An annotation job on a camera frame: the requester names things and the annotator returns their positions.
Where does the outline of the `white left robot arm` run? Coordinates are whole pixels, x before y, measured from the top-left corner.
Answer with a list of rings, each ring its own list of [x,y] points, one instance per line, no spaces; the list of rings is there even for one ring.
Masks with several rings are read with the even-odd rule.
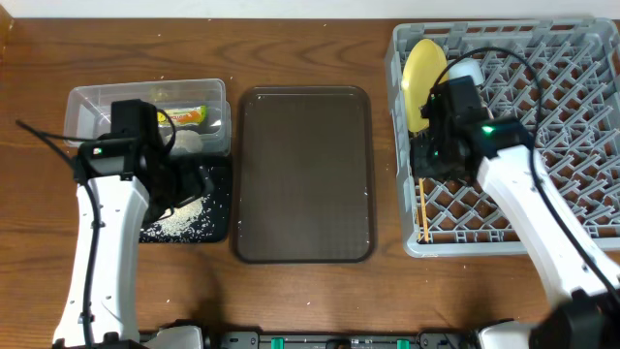
[[[70,160],[77,183],[77,249],[55,348],[137,348],[140,230],[209,194],[199,154],[175,157],[161,110],[140,99],[111,105],[111,128]]]

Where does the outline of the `yellow plate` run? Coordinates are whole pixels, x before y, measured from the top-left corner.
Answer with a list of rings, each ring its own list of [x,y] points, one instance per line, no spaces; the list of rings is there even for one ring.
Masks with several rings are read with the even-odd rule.
[[[401,80],[407,126],[411,133],[428,127],[429,121],[422,117],[420,109],[427,103],[430,89],[447,66],[443,50],[433,41],[423,39],[412,48]]]

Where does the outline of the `green snack wrapper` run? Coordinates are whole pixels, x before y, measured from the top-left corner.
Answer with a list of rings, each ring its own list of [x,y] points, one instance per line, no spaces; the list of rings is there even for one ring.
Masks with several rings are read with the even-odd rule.
[[[157,111],[157,120],[161,127],[200,126],[207,117],[206,106],[173,108]]]

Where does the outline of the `white napkin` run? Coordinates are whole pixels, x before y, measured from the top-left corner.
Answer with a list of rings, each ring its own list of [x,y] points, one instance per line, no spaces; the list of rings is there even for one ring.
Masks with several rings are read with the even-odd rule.
[[[170,151],[173,156],[181,156],[202,152],[201,136],[192,130],[179,130],[175,134],[175,142]]]

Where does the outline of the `light blue bowl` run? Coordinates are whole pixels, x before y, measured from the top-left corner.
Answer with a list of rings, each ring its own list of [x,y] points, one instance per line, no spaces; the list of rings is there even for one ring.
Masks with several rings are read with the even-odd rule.
[[[448,70],[448,82],[471,83],[478,87],[484,83],[484,75],[479,62],[473,58],[465,58],[459,62],[452,62]]]

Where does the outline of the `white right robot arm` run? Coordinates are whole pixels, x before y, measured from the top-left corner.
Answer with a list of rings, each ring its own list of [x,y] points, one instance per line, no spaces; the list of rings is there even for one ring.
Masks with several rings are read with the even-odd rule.
[[[422,178],[473,179],[501,209],[542,281],[550,314],[477,331],[480,348],[616,348],[619,266],[585,232],[546,173],[534,138],[513,116],[494,117],[471,77],[432,86],[412,138]]]

